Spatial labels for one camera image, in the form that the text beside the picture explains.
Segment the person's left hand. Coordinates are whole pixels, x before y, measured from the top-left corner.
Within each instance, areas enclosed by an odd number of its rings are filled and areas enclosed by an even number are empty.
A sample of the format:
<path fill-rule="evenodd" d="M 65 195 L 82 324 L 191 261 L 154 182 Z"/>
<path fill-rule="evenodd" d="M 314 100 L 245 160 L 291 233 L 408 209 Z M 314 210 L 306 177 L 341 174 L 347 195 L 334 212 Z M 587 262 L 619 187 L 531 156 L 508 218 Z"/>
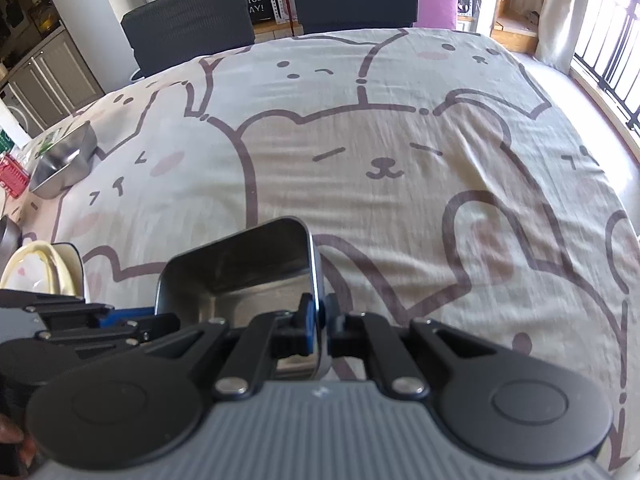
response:
<path fill-rule="evenodd" d="M 26 434 L 26 432 L 13 420 L 9 419 L 9 417 L 1 415 L 0 440 L 2 444 L 17 447 L 17 456 L 21 466 L 29 470 L 37 454 L 37 448 L 32 436 Z"/>

